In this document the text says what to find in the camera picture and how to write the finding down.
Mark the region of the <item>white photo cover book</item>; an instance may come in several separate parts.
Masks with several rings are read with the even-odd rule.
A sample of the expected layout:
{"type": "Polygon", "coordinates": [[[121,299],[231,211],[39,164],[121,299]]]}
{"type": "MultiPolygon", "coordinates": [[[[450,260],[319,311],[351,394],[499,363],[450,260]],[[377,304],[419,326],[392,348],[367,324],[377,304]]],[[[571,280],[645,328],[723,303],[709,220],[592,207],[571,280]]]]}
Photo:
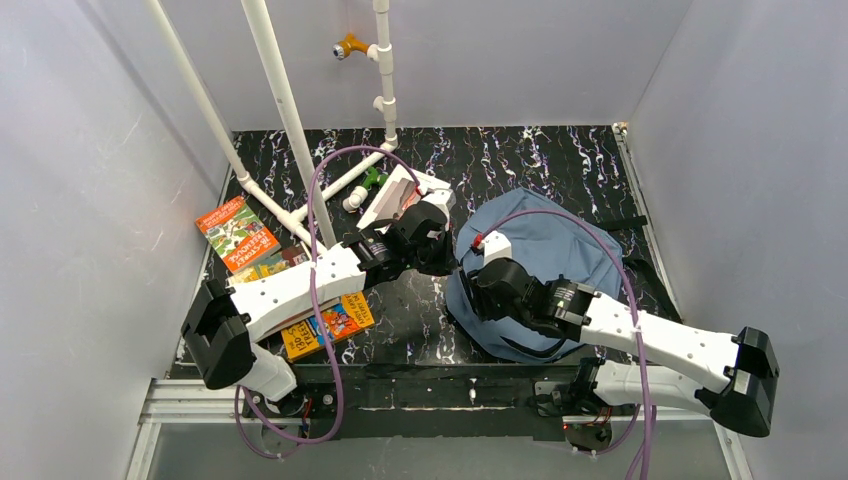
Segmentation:
{"type": "Polygon", "coordinates": [[[420,199],[412,176],[403,166],[397,165],[364,210],[356,227],[362,229],[378,220],[399,217],[408,206],[420,199]]]}

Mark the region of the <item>blue backpack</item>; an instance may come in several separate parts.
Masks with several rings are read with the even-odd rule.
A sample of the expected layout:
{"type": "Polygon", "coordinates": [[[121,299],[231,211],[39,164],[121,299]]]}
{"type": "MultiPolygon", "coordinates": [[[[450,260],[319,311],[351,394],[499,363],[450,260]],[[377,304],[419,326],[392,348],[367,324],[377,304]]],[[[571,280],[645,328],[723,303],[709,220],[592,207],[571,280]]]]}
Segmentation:
{"type": "Polygon", "coordinates": [[[502,360],[538,364],[557,361],[581,347],[572,340],[545,337],[511,317],[480,320],[472,309],[462,275],[482,267],[470,245],[496,221],[510,214],[543,209],[509,220],[497,231],[511,242],[512,257],[540,281],[565,278],[593,286],[611,296],[622,290],[622,278],[597,242],[573,222],[547,212],[563,207],[547,197],[517,188],[478,207],[459,229],[455,257],[462,266],[447,280],[446,307],[453,319],[488,354],[502,360]]]}

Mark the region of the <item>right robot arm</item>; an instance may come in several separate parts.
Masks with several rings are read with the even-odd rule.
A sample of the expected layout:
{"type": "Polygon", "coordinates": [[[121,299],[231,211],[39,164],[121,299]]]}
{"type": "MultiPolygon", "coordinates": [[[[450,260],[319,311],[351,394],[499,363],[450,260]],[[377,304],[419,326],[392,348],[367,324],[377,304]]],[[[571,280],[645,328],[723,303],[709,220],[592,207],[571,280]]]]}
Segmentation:
{"type": "Polygon", "coordinates": [[[564,277],[542,282],[508,258],[459,278],[484,323],[510,317],[557,343],[604,346],[648,363],[583,360],[568,386],[545,395],[551,404],[592,413],[637,403],[673,407],[707,415],[741,435],[771,432],[780,369],[761,330],[717,333],[634,312],[564,277]]]}

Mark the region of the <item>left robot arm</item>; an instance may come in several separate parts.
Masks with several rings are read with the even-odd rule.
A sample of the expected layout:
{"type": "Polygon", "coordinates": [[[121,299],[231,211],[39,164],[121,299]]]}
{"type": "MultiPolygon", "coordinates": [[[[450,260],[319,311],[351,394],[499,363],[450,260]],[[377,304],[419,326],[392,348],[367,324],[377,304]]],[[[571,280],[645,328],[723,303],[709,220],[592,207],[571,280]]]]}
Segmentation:
{"type": "Polygon", "coordinates": [[[407,270],[446,276],[453,255],[451,194],[440,190],[396,219],[375,221],[346,240],[263,279],[226,287],[212,279],[199,287],[180,328],[209,390],[243,386],[279,401],[297,386],[290,365],[260,345],[288,320],[343,295],[392,282],[407,270]]]}

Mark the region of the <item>green white pipe fitting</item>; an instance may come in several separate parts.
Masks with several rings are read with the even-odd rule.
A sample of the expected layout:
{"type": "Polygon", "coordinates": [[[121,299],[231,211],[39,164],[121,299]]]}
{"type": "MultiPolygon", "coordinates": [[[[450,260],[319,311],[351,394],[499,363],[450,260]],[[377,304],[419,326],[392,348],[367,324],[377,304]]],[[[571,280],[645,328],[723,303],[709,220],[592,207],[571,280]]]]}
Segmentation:
{"type": "Polygon", "coordinates": [[[369,167],[365,171],[365,178],[360,185],[356,186],[342,202],[342,207],[347,213],[355,213],[365,202],[372,188],[381,188],[388,179],[388,174],[375,167],[369,167]]]}

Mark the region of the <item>dark sunset cover book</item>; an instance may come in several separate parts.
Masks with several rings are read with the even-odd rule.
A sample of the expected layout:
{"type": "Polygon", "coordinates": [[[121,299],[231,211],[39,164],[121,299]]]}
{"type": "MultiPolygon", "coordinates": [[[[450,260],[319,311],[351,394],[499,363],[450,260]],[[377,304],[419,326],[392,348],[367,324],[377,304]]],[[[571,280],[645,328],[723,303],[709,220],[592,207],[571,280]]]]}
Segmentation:
{"type": "Polygon", "coordinates": [[[233,287],[236,284],[261,280],[311,259],[312,255],[306,244],[295,244],[278,250],[263,260],[255,261],[231,275],[226,281],[226,286],[233,287]]]}

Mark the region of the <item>orange green treehouse book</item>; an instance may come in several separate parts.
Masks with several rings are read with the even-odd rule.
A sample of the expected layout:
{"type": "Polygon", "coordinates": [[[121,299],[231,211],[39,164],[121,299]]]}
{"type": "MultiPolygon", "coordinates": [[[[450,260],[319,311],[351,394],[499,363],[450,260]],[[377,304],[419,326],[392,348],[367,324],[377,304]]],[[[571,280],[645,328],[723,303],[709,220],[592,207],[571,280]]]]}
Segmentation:
{"type": "Polygon", "coordinates": [[[281,245],[242,196],[195,220],[212,250],[233,274],[277,253],[281,245]]]}

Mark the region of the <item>white PVC pipe frame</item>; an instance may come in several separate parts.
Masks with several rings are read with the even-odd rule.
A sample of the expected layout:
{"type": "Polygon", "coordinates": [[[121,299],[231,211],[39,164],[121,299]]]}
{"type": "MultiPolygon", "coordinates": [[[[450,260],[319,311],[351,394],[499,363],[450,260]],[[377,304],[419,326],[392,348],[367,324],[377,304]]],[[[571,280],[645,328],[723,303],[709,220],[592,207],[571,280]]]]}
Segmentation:
{"type": "MultiPolygon", "coordinates": [[[[375,1],[373,3],[378,41],[375,45],[365,48],[366,56],[376,62],[381,75],[382,94],[375,99],[374,108],[383,116],[385,140],[376,152],[366,156],[328,185],[318,194],[317,198],[308,199],[305,206],[294,212],[285,210],[251,177],[233,146],[230,130],[218,115],[204,82],[196,71],[162,3],[148,1],[146,5],[160,29],[165,44],[189,88],[191,96],[218,141],[242,189],[258,200],[286,230],[308,246],[317,249],[318,252],[323,253],[329,246],[336,244],[337,240],[327,211],[326,201],[343,187],[349,185],[369,167],[386,158],[398,146],[398,135],[396,133],[397,97],[393,81],[394,58],[389,29],[390,3],[388,1],[375,1]]],[[[284,132],[292,148],[298,173],[302,183],[309,187],[310,182],[317,180],[319,175],[316,173],[316,166],[305,136],[267,3],[264,1],[243,1],[241,5],[273,94],[276,109],[283,122],[284,132]]]]}

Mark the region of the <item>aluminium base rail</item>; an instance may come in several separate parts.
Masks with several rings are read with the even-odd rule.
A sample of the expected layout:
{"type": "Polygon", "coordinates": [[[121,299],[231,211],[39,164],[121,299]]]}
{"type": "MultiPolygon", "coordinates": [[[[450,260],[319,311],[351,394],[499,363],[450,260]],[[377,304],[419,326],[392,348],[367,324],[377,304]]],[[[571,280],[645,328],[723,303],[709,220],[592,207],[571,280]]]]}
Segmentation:
{"type": "Polygon", "coordinates": [[[602,423],[606,454],[579,415],[545,417],[530,398],[571,367],[465,365],[381,372],[347,366],[335,437],[295,447],[238,405],[232,389],[194,379],[152,384],[130,479],[624,479],[642,443],[630,408],[602,423]]]}

